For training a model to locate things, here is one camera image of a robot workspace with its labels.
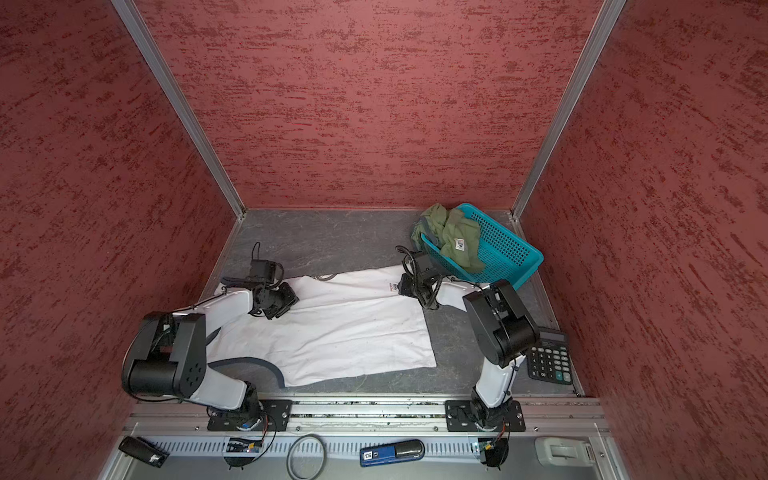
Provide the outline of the white tank top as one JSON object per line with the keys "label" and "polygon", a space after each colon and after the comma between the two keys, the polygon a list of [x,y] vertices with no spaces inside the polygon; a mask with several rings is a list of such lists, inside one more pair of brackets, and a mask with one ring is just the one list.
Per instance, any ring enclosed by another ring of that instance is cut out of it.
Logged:
{"label": "white tank top", "polygon": [[212,364],[253,360],[285,387],[437,365],[424,311],[398,291],[400,266],[289,279],[298,302],[268,320],[243,314],[207,348]]}

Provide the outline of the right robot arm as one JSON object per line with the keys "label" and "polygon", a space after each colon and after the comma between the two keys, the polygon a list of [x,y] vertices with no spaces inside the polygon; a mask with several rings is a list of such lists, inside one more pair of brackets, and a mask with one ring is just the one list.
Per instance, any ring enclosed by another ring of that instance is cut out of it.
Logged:
{"label": "right robot arm", "polygon": [[448,427],[471,425],[478,431],[523,431],[512,385],[526,352],[540,340],[540,330],[507,280],[489,284],[461,280],[434,265],[429,254],[398,245],[404,273],[397,286],[425,310],[451,307],[464,312],[483,355],[480,377],[468,401],[446,406]]}

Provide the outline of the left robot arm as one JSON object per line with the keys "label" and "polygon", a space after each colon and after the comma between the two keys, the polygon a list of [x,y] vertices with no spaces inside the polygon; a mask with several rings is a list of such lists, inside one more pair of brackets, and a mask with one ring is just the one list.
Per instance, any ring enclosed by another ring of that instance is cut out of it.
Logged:
{"label": "left robot arm", "polygon": [[227,278],[211,298],[181,310],[147,314],[122,362],[123,390],[143,402],[204,406],[209,431],[286,431],[292,402],[261,401],[255,386],[210,367],[207,348],[224,326],[240,317],[272,320],[298,301],[285,282]]}

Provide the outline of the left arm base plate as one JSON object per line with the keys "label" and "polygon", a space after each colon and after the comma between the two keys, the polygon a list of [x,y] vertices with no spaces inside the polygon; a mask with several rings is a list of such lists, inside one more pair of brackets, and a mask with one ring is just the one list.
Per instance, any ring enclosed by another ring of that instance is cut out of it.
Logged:
{"label": "left arm base plate", "polygon": [[287,429],[293,407],[291,400],[259,400],[257,406],[257,413],[208,407],[207,430],[250,434],[269,430],[283,432]]}

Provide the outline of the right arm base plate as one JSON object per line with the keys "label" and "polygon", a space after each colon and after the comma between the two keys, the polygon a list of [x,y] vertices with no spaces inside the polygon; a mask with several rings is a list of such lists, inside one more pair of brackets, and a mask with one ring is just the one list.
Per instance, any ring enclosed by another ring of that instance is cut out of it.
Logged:
{"label": "right arm base plate", "polygon": [[448,400],[445,402],[449,432],[524,432],[526,423],[521,404],[507,400],[498,407],[487,408],[480,400]]}

